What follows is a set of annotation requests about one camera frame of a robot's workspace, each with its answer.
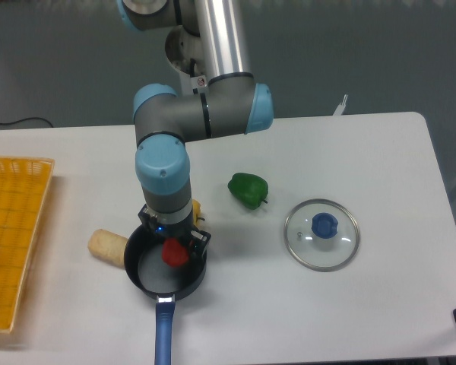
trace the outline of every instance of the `blue pan handle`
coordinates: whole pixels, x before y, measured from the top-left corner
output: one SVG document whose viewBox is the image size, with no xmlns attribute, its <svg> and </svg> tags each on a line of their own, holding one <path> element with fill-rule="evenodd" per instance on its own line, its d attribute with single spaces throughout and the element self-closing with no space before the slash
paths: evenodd
<svg viewBox="0 0 456 365">
<path fill-rule="evenodd" d="M 155 365 L 170 365 L 175 308 L 174 297 L 157 297 L 157 304 L 155 305 Z"/>
</svg>

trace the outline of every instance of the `yellow object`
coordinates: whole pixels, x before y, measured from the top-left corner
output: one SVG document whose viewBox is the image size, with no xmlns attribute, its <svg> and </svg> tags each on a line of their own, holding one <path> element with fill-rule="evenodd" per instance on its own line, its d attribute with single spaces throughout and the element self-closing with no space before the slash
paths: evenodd
<svg viewBox="0 0 456 365">
<path fill-rule="evenodd" d="M 91 255 L 119 268 L 124 268 L 123 254 L 128 239 L 108 230 L 95 230 L 88 242 Z"/>
<path fill-rule="evenodd" d="M 0 332 L 14 326 L 54 160 L 0 157 Z"/>
<path fill-rule="evenodd" d="M 192 199 L 192 216 L 195 222 L 195 226 L 198 226 L 198 218 L 201 215 L 201 204 L 197 201 Z"/>
</svg>

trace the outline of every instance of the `blue lid knob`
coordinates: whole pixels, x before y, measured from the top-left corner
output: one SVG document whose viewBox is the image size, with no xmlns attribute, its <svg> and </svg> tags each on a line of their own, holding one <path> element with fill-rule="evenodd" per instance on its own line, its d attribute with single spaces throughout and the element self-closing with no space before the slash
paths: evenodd
<svg viewBox="0 0 456 365">
<path fill-rule="evenodd" d="M 336 236 L 337 219 L 329 213 L 319 213 L 312 219 L 312 232 L 320 238 L 333 238 Z"/>
</svg>

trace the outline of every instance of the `frying pan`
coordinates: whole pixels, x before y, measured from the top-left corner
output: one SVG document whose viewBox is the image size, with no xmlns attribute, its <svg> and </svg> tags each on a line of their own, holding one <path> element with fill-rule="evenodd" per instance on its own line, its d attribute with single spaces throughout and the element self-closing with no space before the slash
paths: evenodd
<svg viewBox="0 0 456 365">
<path fill-rule="evenodd" d="M 206 272 L 206 252 L 179 268 L 162 260 L 164 238 L 139 226 L 125 247 L 125 270 L 130 280 L 156 303 L 155 365 L 171 364 L 175 300 L 196 290 Z"/>
</svg>

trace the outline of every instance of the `yellow basket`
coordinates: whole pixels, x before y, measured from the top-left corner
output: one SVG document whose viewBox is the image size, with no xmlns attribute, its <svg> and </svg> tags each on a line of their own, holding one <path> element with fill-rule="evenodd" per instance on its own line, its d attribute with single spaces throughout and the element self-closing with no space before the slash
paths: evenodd
<svg viewBox="0 0 456 365">
<path fill-rule="evenodd" d="M 54 160 L 0 157 L 0 332 L 14 327 Z"/>
</svg>

